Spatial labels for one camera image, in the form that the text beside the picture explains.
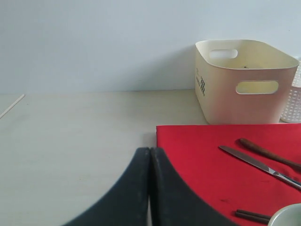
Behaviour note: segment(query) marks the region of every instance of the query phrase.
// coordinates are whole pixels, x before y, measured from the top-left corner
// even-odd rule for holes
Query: knife blade
[[[266,172],[266,173],[269,173],[271,174],[272,176],[276,177],[277,179],[280,179],[282,180],[283,182],[286,182],[287,184],[297,188],[298,190],[301,190],[301,183],[296,181],[296,180],[293,180],[289,177],[287,177],[286,175],[282,174],[282,173],[279,173],[277,172],[276,170],[272,169],[271,167],[267,166],[266,164],[256,160],[255,158],[243,153],[243,152],[240,152],[238,150],[235,150],[233,148],[230,148],[230,147],[227,147],[227,146],[224,146],[224,145],[221,145],[219,146],[220,149],[222,149],[223,151],[249,163],[250,165],[252,166],[255,166],[257,167],[258,169]]]

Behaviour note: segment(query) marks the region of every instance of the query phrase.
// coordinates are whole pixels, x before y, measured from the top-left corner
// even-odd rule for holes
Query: white mesh basket
[[[301,123],[301,66],[295,74],[290,96],[281,114],[281,120],[288,123]]]

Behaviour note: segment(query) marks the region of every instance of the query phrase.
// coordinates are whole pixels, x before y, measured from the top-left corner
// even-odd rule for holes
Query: wooden chopstick
[[[249,212],[246,210],[236,210],[235,211],[235,216],[239,217],[239,218],[244,218],[247,220],[251,220],[251,221],[256,221],[259,223],[263,223],[263,224],[268,224],[269,220],[271,219],[270,216],[268,215],[263,215],[260,213],[253,213],[253,212]]]

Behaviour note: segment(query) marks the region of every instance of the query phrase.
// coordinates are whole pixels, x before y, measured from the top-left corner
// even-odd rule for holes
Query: white bowl
[[[301,226],[301,203],[278,210],[272,216],[268,226]]]

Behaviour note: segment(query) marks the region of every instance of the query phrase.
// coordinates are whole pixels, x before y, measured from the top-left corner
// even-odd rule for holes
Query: knife handle
[[[301,191],[300,182],[293,180],[282,173],[275,173],[274,176]]]
[[[272,159],[272,160],[275,160],[277,162],[288,165],[288,166],[294,168],[295,170],[301,171],[301,164],[298,164],[298,163],[295,163],[293,161],[282,158],[281,156],[276,155],[276,154],[268,151],[267,149],[258,146],[257,144],[254,144],[252,141],[249,141],[248,139],[240,138],[239,141],[244,147],[246,147],[246,148],[248,148],[248,149],[250,149],[250,150],[252,150],[252,151],[254,151],[258,154],[261,154],[265,157],[268,157],[269,159]]]

